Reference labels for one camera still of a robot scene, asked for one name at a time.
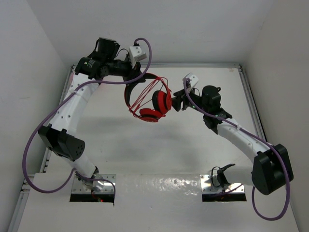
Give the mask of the red black headphones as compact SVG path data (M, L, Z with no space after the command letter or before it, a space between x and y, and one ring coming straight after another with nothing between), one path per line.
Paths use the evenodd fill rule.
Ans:
M156 123L166 116L172 107L169 81L165 77L152 73L144 75L150 83L142 90L138 97L131 102L131 93L137 83L128 84L124 91L124 99L129 112L142 121Z

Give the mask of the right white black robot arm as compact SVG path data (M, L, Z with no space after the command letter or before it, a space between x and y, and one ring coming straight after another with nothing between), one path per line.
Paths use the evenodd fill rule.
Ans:
M286 186L294 179L288 150L281 144L272 145L244 129L221 106L220 87L205 86L195 94L190 85L174 93L172 107L176 111L188 107L203 114L204 124L215 134L227 139L245 154L253 166L238 175L244 184L253 186L264 195Z

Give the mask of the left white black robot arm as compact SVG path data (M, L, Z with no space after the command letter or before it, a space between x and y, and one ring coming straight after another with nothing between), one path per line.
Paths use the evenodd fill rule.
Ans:
M65 99L36 129L46 147L64 159L86 184L94 182L98 169L83 154L85 142L75 134L81 116L99 85L129 85L140 82L147 69L140 61L152 61L152 48L145 38L137 38L124 60L116 59L119 43L98 38L94 50L78 62Z

